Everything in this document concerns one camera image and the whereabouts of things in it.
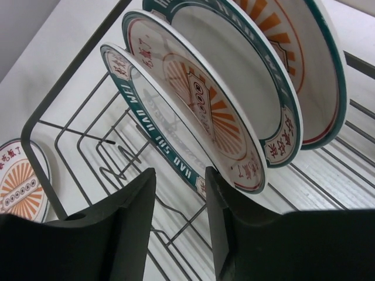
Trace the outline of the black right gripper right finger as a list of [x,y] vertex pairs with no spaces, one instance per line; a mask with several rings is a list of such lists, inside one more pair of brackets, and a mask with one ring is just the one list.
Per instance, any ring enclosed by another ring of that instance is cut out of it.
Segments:
[[373,280],[374,210],[275,213],[206,168],[217,280]]

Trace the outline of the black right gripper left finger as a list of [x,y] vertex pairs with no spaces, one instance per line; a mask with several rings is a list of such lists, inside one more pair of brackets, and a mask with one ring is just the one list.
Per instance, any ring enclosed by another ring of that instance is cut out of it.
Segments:
[[1,215],[2,280],[142,280],[155,170],[64,220]]

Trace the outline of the orange sunburst plate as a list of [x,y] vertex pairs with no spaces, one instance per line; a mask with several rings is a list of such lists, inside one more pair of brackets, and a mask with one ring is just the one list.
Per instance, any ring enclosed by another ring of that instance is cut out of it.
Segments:
[[295,87],[303,150],[331,142],[346,120],[345,55],[322,1],[237,1],[270,41]]
[[1,145],[1,214],[44,222],[49,200],[20,139]]
[[267,185],[260,141],[231,90],[176,29],[145,10],[122,19],[125,45],[147,70],[171,86],[200,126],[212,162],[235,188],[257,194]]

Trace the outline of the green rim lettered plate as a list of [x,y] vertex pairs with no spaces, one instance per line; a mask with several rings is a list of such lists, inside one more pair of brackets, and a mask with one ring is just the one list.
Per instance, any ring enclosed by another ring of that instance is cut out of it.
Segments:
[[174,171],[205,198],[205,168],[212,162],[188,129],[184,115],[176,112],[169,99],[173,91],[119,46],[103,44],[100,53],[114,84],[144,131]]

